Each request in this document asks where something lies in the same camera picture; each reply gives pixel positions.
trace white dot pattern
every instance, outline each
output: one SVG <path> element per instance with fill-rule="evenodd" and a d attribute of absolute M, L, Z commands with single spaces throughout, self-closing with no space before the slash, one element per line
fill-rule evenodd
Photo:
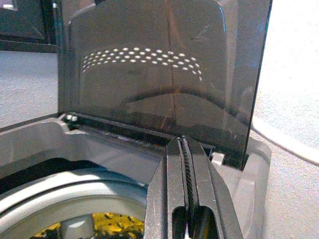
<path fill-rule="evenodd" d="M 174 53 L 173 51 L 163 51 L 161 49 L 151 50 L 150 48 L 124 47 L 110 50 L 90 52 L 81 59 L 82 73 L 87 72 L 90 67 L 103 64 L 120 63 L 151 63 L 153 65 L 171 66 L 176 70 L 190 71 L 199 81 L 202 81 L 200 65 L 193 56 L 186 56 L 184 53 Z"/>

